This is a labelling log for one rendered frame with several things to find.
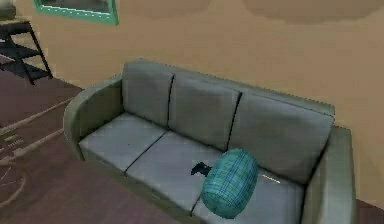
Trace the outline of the teal checked pillow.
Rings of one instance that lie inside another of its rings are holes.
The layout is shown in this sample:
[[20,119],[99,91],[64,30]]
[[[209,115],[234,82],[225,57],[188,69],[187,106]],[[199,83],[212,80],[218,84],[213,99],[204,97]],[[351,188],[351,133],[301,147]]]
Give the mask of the teal checked pillow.
[[223,153],[208,172],[201,200],[215,215],[234,219],[249,203],[258,179],[256,159],[246,150]]

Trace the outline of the black shelf unit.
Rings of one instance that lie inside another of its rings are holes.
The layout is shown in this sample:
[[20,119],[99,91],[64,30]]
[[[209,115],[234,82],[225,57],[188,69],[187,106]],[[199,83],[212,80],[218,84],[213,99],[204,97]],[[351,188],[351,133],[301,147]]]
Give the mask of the black shelf unit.
[[[29,34],[36,46],[35,49],[17,44],[12,37]],[[0,22],[0,56],[9,58],[9,62],[0,63],[0,70],[9,71],[21,78],[27,79],[31,85],[41,78],[53,78],[51,69],[40,47],[34,30],[27,20],[14,19]],[[25,63],[27,58],[39,56],[44,69]]]

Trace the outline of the thin pale pencil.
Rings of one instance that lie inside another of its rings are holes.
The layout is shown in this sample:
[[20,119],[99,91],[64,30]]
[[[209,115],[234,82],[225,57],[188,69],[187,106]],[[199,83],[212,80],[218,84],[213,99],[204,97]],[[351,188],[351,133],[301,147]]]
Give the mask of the thin pale pencil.
[[270,176],[267,176],[267,175],[265,175],[265,174],[262,174],[262,177],[264,177],[264,178],[266,178],[266,179],[268,179],[268,180],[271,180],[271,181],[273,181],[273,182],[276,182],[276,183],[281,183],[280,181],[278,181],[278,180],[276,180],[276,179],[274,179],[274,178],[272,178],[272,177],[270,177]]

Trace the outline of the grey green sofa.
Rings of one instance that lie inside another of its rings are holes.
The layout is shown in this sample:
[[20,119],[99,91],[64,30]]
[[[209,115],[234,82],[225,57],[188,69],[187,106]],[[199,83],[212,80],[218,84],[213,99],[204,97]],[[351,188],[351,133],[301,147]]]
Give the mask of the grey green sofa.
[[[181,224],[356,224],[352,136],[334,107],[145,59],[67,106],[68,145]],[[230,149],[258,164],[234,219],[201,200],[204,175]],[[281,183],[262,177],[270,176]]]

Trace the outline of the green framed wall picture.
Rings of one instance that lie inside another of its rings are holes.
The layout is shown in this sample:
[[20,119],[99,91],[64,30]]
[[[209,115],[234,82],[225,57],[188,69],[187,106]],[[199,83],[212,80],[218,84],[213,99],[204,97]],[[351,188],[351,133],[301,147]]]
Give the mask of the green framed wall picture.
[[115,0],[33,0],[35,9],[42,14],[117,25]]

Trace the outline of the small black remote control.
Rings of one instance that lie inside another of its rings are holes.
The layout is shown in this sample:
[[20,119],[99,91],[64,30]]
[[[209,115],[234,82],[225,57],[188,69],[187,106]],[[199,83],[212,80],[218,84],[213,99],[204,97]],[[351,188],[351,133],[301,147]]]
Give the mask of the small black remote control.
[[202,175],[204,175],[205,177],[208,176],[209,172],[211,171],[212,167],[211,166],[208,166],[206,165],[205,163],[203,162],[199,162],[198,164],[196,164],[192,170],[191,170],[191,174],[192,175],[195,175],[196,173],[200,173]]

